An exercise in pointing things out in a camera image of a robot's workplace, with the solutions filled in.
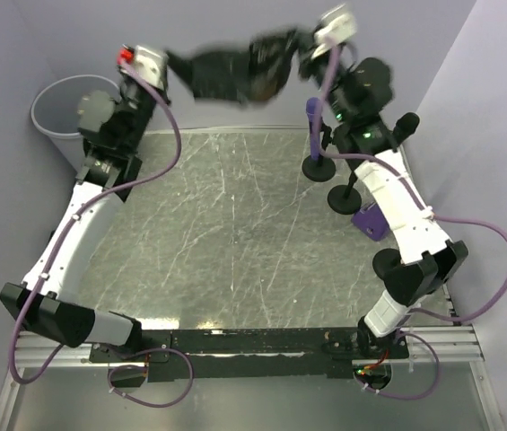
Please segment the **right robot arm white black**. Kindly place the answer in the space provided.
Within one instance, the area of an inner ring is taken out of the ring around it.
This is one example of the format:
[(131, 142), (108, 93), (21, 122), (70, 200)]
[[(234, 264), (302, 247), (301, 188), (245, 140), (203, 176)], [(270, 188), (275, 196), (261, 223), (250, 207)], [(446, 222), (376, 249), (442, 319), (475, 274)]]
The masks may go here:
[(314, 79), (321, 90), (311, 133), (322, 129), (322, 107), (328, 105), (339, 123), (332, 135), (335, 156), (349, 165), (351, 181), (361, 182), (369, 191), (397, 244), (373, 258), (384, 290), (357, 325), (359, 350), (374, 358), (390, 348), (409, 313), (455, 274), (468, 257), (468, 248), (438, 224), (400, 152), (420, 124), (418, 115), (404, 114), (393, 128), (382, 119), (380, 113), (393, 96), (390, 67), (367, 57), (347, 68), (339, 60), (341, 51), (332, 43), (301, 48), (300, 74)]

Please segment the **black trash bag roll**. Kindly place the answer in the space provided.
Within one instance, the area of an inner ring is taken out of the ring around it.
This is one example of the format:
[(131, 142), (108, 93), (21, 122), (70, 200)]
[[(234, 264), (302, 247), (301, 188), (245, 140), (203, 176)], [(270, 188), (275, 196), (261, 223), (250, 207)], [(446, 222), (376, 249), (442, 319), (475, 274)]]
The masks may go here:
[(284, 89), (293, 56), (307, 37), (306, 31), (291, 28), (260, 34), (247, 45), (207, 45), (185, 56), (168, 50), (166, 57), (196, 101), (261, 105)]

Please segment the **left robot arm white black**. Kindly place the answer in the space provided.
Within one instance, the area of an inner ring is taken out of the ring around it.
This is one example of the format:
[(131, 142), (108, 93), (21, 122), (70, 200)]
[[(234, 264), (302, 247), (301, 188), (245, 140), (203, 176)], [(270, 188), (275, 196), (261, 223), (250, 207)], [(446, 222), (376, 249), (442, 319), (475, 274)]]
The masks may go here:
[(137, 148), (157, 105), (168, 106), (167, 79), (155, 72), (123, 72), (107, 91), (89, 87), (76, 107), (82, 165), (68, 207), (37, 263), (19, 284), (7, 283), (0, 301), (27, 330), (67, 347), (110, 345), (131, 361), (143, 350), (142, 325), (116, 312), (78, 303), (78, 289), (101, 239), (131, 189), (139, 184)]

